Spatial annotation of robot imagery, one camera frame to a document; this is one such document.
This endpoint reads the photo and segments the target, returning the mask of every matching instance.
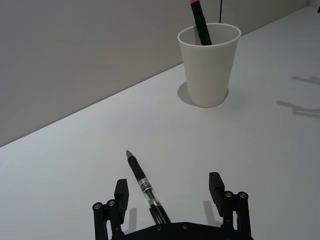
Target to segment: gray wall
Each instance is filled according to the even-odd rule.
[[[308,0],[308,5],[318,8],[320,6],[320,0]]]
[[[217,22],[220,0],[201,0]],[[306,0],[224,0],[244,33]],[[0,146],[181,63],[188,0],[1,0]]]

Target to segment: bolt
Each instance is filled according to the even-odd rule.
[[[189,227],[189,226],[188,226],[188,224],[186,224],[186,223],[182,225],[183,230],[187,230],[188,227]]]
[[[111,201],[108,202],[108,205],[109,205],[110,207],[113,206],[113,205],[115,205],[115,204],[116,204],[116,202],[113,201],[113,200],[111,200]]]
[[[102,204],[101,203],[97,203],[96,205],[94,205],[94,209],[98,210],[99,208],[101,208]]]
[[[242,191],[242,192],[239,193],[239,196],[242,199],[246,199],[248,197],[248,194],[246,194],[245,192]]]
[[[227,196],[228,198],[231,198],[234,194],[230,191],[226,191],[225,193],[225,196]]]

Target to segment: marker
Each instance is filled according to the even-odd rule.
[[[126,151],[128,163],[133,171],[133,174],[141,188],[141,191],[146,198],[150,208],[150,213],[156,224],[169,224],[171,223],[164,207],[160,203],[154,189],[149,183],[144,171],[141,169],[137,159],[130,151]]]
[[[203,46],[212,45],[205,16],[199,0],[190,0],[195,26]]]

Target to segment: table surface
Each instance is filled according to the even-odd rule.
[[[179,65],[0,148],[0,239],[94,239],[92,205],[121,178],[123,230],[153,225],[126,149],[173,222],[220,225],[208,187],[219,172],[249,194],[255,239],[318,239],[319,27],[306,7],[243,36],[218,107],[181,100]]]

